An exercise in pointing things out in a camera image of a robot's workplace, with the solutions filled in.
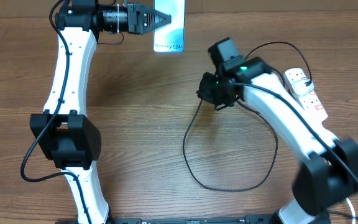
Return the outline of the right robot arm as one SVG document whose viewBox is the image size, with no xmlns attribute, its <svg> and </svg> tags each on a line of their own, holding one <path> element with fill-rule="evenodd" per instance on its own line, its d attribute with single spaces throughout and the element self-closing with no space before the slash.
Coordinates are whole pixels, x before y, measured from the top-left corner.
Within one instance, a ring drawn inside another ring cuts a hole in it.
<svg viewBox="0 0 358 224">
<path fill-rule="evenodd" d="M 216 110 L 238 100 L 255 108 L 288 145 L 300 169 L 292 185 L 293 200 L 269 223 L 330 223 L 328 209 L 358 192 L 358 145 L 340 140 L 310 116 L 285 89 L 273 67 L 259 57 L 241 55 L 231 38 L 208 49 L 215 73 L 204 73 L 197 91 Z"/>
</svg>

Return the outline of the blue Samsung smartphone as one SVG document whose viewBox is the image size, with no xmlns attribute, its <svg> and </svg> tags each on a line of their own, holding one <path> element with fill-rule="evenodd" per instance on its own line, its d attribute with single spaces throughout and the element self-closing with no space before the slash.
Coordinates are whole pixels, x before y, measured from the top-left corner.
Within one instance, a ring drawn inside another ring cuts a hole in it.
<svg viewBox="0 0 358 224">
<path fill-rule="evenodd" d="M 155 0 L 154 9 L 171 15 L 171 23 L 154 30 L 154 51 L 182 53 L 185 46 L 185 0 Z"/>
</svg>

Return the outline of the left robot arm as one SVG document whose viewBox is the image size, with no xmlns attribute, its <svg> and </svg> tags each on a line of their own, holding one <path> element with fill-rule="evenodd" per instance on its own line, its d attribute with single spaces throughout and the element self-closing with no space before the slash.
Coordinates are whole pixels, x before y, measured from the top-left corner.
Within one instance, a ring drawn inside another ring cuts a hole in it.
<svg viewBox="0 0 358 224">
<path fill-rule="evenodd" d="M 68 181 L 77 207 L 77 223 L 112 223 L 101 190 L 97 161 L 101 133 L 88 119 L 86 91 L 93 55 L 102 31 L 144 35 L 172 21 L 169 14 L 145 4 L 100 4 L 95 0 L 57 1 L 49 21 L 58 36 L 52 88 L 41 113 L 32 114 L 33 146 Z"/>
</svg>

